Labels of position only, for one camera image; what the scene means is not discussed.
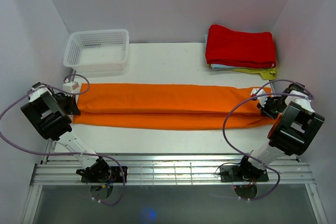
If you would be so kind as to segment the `orange trousers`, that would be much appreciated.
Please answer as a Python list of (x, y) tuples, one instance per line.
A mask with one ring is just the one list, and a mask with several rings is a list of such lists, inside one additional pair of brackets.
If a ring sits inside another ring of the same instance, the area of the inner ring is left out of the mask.
[(135, 129), (222, 129), (225, 117), (252, 88), (186, 84), (83, 84), (75, 124)]

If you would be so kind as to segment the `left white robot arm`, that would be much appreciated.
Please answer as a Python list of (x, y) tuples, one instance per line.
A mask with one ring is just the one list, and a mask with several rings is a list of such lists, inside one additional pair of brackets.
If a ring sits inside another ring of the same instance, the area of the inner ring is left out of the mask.
[(76, 173), (89, 182), (107, 182), (112, 171), (103, 157), (86, 146), (72, 128), (71, 115), (80, 115), (73, 95), (55, 93), (38, 82), (32, 86), (28, 103), (20, 109), (35, 130), (46, 140), (51, 139), (65, 147), (80, 162)]

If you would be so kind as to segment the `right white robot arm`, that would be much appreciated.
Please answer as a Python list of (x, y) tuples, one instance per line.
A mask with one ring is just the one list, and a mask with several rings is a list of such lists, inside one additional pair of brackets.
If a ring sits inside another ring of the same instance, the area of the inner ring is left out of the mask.
[(302, 155), (325, 121), (311, 107), (311, 95), (303, 85), (292, 83), (283, 93), (257, 99), (261, 115), (276, 121), (268, 133), (269, 142), (242, 158), (237, 167), (242, 180), (257, 180), (280, 157)]

